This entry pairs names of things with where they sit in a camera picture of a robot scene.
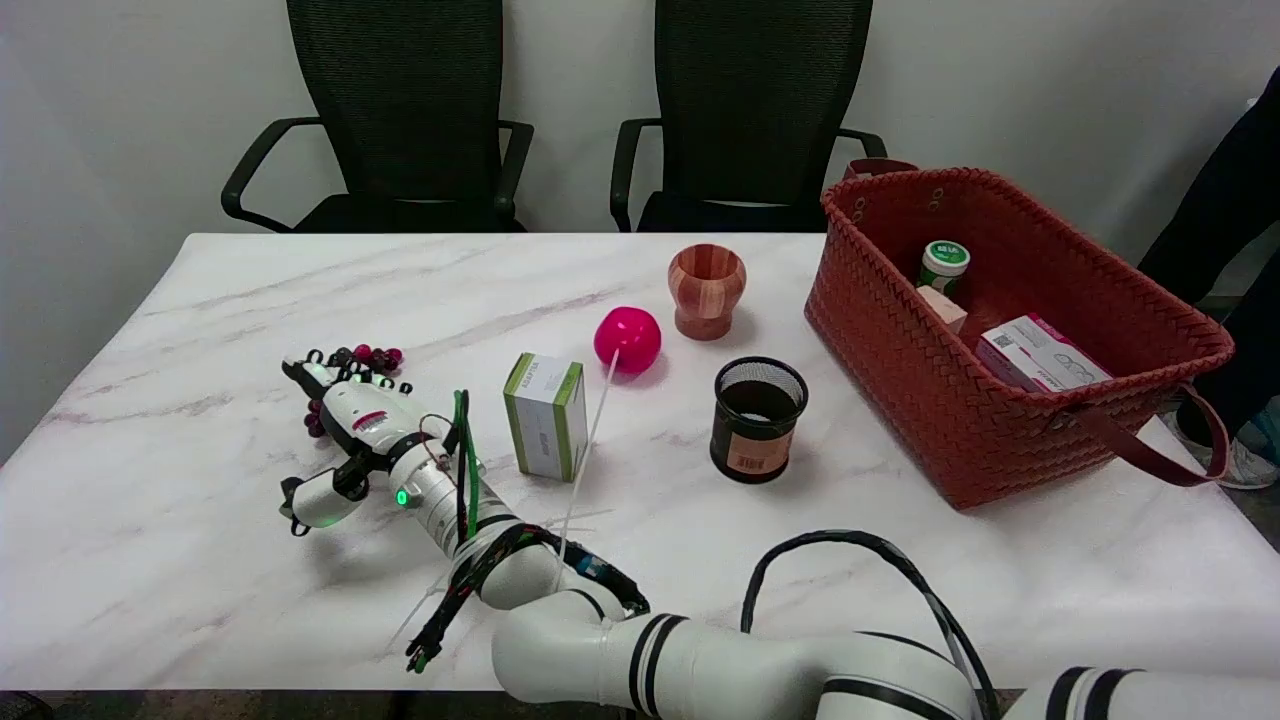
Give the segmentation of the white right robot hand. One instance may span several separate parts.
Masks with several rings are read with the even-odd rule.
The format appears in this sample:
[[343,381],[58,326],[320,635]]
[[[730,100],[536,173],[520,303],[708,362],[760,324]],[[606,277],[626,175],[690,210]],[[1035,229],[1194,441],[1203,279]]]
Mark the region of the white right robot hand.
[[390,474],[410,450],[442,437],[411,393],[388,377],[332,366],[317,350],[303,360],[285,357],[282,372],[310,400],[308,430],[346,455],[310,478],[282,482],[280,515],[294,537],[349,516],[367,498],[372,474]]

